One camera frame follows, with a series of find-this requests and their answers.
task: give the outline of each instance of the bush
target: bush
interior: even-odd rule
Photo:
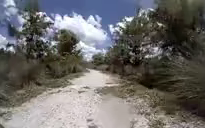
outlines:
[[[141,84],[174,93],[183,107],[205,117],[204,55],[192,60],[175,58],[150,62],[150,70],[143,73]]]
[[[27,61],[22,55],[0,49],[0,103],[7,100],[12,90],[36,81],[40,73],[38,61]]]
[[[61,57],[58,61],[52,61],[47,64],[48,74],[53,78],[60,78],[70,73],[83,71],[81,58],[76,55],[67,55]]]

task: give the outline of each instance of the gravel path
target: gravel path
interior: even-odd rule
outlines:
[[[114,77],[90,70],[71,83],[9,110],[0,121],[5,128],[150,128],[149,119],[129,102],[97,93],[99,88],[117,86]],[[148,109],[143,100],[140,104]]]

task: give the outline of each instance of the tall grass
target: tall grass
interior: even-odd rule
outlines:
[[[205,117],[205,54],[191,60],[172,58],[153,60],[141,84],[174,93],[180,105]]]

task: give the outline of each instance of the tree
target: tree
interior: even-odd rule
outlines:
[[[42,59],[50,45],[44,36],[52,23],[45,21],[46,14],[39,12],[38,2],[33,0],[27,4],[23,17],[26,22],[18,34],[19,45],[27,59]]]
[[[55,40],[58,41],[57,50],[59,55],[61,56],[65,56],[67,54],[78,55],[80,53],[80,50],[77,50],[77,44],[79,43],[79,39],[71,31],[65,29],[60,30],[55,35]]]
[[[205,0],[157,0],[151,19],[164,27],[153,37],[163,52],[190,59],[205,42]]]
[[[102,54],[102,53],[97,53],[97,54],[93,55],[92,59],[93,59],[93,64],[95,64],[97,66],[101,65],[101,64],[105,64],[104,54]]]

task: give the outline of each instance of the sky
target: sky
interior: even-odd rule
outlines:
[[[54,23],[47,36],[61,29],[72,31],[80,39],[78,48],[86,59],[106,52],[115,27],[124,26],[121,19],[131,21],[140,6],[143,9],[154,6],[153,0],[39,0],[39,4],[46,20]],[[25,22],[14,0],[0,0],[0,19],[10,21],[19,30]],[[11,40],[14,39],[8,36],[6,27],[0,26],[0,46]]]
[[[41,9],[48,14],[76,12],[86,18],[99,15],[105,30],[109,24],[115,24],[125,16],[134,16],[139,5],[151,8],[153,0],[40,0]]]

